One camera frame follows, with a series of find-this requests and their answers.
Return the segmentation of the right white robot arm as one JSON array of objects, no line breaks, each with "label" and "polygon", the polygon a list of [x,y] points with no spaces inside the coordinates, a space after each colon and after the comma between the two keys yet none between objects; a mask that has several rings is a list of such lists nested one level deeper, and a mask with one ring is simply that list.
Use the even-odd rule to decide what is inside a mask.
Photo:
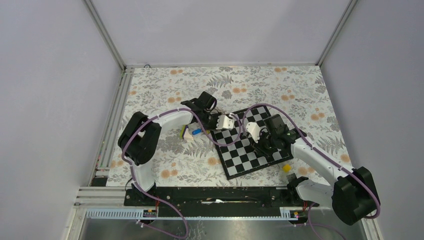
[{"label": "right white robot arm", "polygon": [[279,150],[312,167],[327,184],[317,183],[307,177],[288,178],[287,201],[299,206],[304,201],[331,208],[336,216],[351,226],[363,218],[377,214],[381,209],[377,189],[371,172],[365,168],[353,168],[337,163],[322,148],[298,128],[289,129],[280,115],[264,120],[260,128],[248,122],[245,130],[252,137],[251,145],[257,154],[271,157]]}]

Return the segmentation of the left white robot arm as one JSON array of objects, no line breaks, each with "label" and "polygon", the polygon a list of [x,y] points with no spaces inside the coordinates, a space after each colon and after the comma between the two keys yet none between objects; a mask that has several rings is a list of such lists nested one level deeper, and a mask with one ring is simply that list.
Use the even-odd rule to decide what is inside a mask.
[{"label": "left white robot arm", "polygon": [[160,135],[184,125],[199,123],[202,130],[217,128],[220,112],[212,113],[217,99],[206,91],[199,97],[182,101],[171,110],[148,116],[135,112],[118,138],[121,158],[129,164],[136,199],[144,206],[155,200],[155,178],[152,158],[155,155]]}]

